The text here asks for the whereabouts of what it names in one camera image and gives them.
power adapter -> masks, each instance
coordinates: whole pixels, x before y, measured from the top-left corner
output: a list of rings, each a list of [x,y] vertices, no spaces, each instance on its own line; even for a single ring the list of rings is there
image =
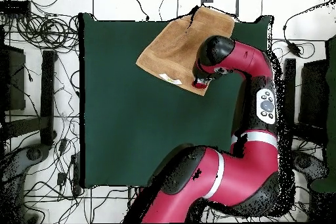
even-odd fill
[[[286,43],[289,51],[295,56],[300,57],[301,54],[300,48],[298,48],[298,46],[295,43],[291,43],[289,41],[286,41]]]
[[[66,185],[66,173],[58,173],[57,175],[57,185],[60,186],[60,190],[62,190],[62,187]]]
[[[11,18],[29,17],[32,7],[29,1],[0,1],[0,14]]]
[[[63,155],[64,151],[66,150],[67,145],[68,145],[68,140],[62,139],[60,142],[60,147],[58,148],[58,150],[60,151],[60,156]]]

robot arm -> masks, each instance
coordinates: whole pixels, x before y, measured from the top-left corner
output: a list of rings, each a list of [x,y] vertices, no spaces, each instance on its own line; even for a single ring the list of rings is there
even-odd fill
[[[167,162],[142,193],[152,190],[152,203],[144,208],[140,222],[182,223],[190,206],[200,198],[230,207],[246,216],[271,210],[279,193],[275,92],[272,67],[259,50],[213,36],[199,48],[194,64],[194,86],[207,87],[212,79],[236,71],[243,76],[230,153],[209,146],[189,146]],[[135,200],[124,223],[145,201]]]

button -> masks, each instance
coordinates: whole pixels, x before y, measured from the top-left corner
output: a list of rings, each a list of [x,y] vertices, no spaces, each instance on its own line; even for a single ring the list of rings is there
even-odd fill
[[[263,101],[260,104],[261,109],[267,111],[267,112],[273,112],[274,105],[270,101]]]

control button panel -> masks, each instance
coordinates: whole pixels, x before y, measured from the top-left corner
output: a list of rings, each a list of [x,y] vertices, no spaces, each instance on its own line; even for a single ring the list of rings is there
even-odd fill
[[[257,116],[270,125],[276,122],[275,98],[269,89],[261,89],[257,92]]]

white tile floor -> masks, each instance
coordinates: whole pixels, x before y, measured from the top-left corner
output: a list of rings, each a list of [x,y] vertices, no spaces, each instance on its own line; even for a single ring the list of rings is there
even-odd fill
[[[40,5],[49,5],[54,0],[34,0]],[[160,14],[163,20],[169,20],[178,15],[188,13],[193,7],[200,4],[200,0],[164,0],[160,12],[159,6],[162,0],[139,0],[142,4],[144,12],[150,17],[150,20],[161,20]],[[303,11],[313,5],[318,3],[328,1],[328,0],[239,0],[239,19],[241,21],[252,22],[258,18],[261,14],[271,14],[275,17],[273,25],[273,38],[283,39],[284,33],[282,27],[285,21],[295,13]],[[236,12],[236,0],[214,0],[214,3],[206,3],[218,9],[226,12],[235,13]],[[93,13],[98,20],[145,20],[146,16],[140,11],[138,3],[135,0],[58,0],[55,4],[50,7],[41,7],[44,11],[50,13],[67,14],[69,16],[77,15],[79,12],[89,12]],[[32,5],[32,11],[34,13],[40,14],[39,11]],[[69,17],[62,17],[65,21],[69,21]],[[301,79],[301,68],[305,62],[319,60],[326,57],[326,52],[324,49],[325,40],[336,34],[336,11],[335,7],[328,6],[316,9],[312,12],[304,13],[300,16],[295,17],[290,20],[287,25],[286,36],[288,39],[312,39],[316,40],[313,42],[316,48],[315,54],[307,59],[297,59],[298,72],[297,72],[297,85],[300,83]],[[28,81],[28,75],[26,75],[26,85],[25,92],[31,96],[32,101],[35,104],[37,110],[40,109],[40,96],[41,96],[41,51],[36,49],[33,45],[30,45],[23,41],[18,33],[12,33],[10,35],[10,41],[6,42],[12,46],[21,48],[25,50],[26,54],[26,66],[29,70],[32,70],[31,76],[33,78],[32,82]],[[287,50],[283,42],[278,42],[273,47],[282,48],[286,53]],[[304,45],[305,56],[311,54],[312,48],[309,45]],[[281,51],[279,49],[274,50],[274,52],[281,56]],[[68,80],[73,72],[79,69],[78,57],[75,52],[70,52],[66,54],[59,54],[60,60],[56,63],[56,76],[59,80],[55,79],[55,91],[59,88],[64,88],[55,95],[56,105],[54,114],[54,128],[60,134],[65,126],[65,131],[68,129],[71,116],[78,116],[79,113],[79,99],[75,95],[72,86]],[[287,58],[293,58],[292,54],[286,55]],[[78,75],[74,77],[73,83],[78,85]],[[300,97],[300,87],[297,88],[296,93],[296,107],[295,107],[295,119],[299,113],[299,97]],[[7,116],[7,120],[19,120],[22,118],[31,118],[35,116],[33,106],[30,101],[26,99],[26,109],[23,111],[16,110]],[[74,133],[79,133],[78,123],[73,123]],[[28,135],[23,137],[17,137],[9,141],[9,147],[14,149],[18,146],[21,140]],[[75,135],[68,133],[67,138],[75,138]],[[39,140],[39,135],[36,134],[31,136],[29,139],[24,141],[23,145],[29,145],[33,141]],[[74,146],[61,158],[62,165],[66,166],[70,162],[70,156],[79,149],[79,141],[74,140]],[[320,151],[317,151],[317,156],[321,156]],[[37,170],[43,171],[29,175],[26,179],[25,189],[31,189],[32,186],[37,181],[48,181],[48,184],[53,188],[56,186],[56,173],[53,174],[55,166],[52,165],[54,162],[53,155],[51,154],[44,162],[34,166],[30,170],[30,174],[36,172]],[[296,173],[295,180],[300,185],[305,186],[304,177]],[[125,190],[125,187],[115,188],[115,187],[97,187],[91,191],[85,193],[86,198],[82,198],[78,207],[75,209],[73,207],[70,211],[69,208],[75,202],[69,200],[62,200],[59,202],[43,202],[43,201],[55,201],[57,200],[57,194],[54,193],[47,186],[42,186],[38,184],[35,189],[39,190],[32,191],[29,196],[26,197],[27,205],[33,206],[38,210],[45,212],[45,219],[43,223],[56,223],[60,220],[63,213],[67,212],[65,216],[62,217],[61,223],[87,223],[90,218],[90,209],[99,206],[105,200],[106,196],[111,190]],[[65,191],[62,191],[65,195],[71,195],[71,190],[69,185],[66,186]],[[295,201],[308,202],[308,195],[304,191],[297,191]],[[298,220],[305,220],[304,213],[300,212],[299,209],[294,209],[292,214]],[[127,211],[127,192],[111,192],[109,198],[103,205],[95,210],[94,223],[119,223],[125,212]],[[282,217],[281,221],[292,221],[292,219],[287,217]],[[225,222],[236,222],[242,221],[242,219],[220,219],[219,221]]]

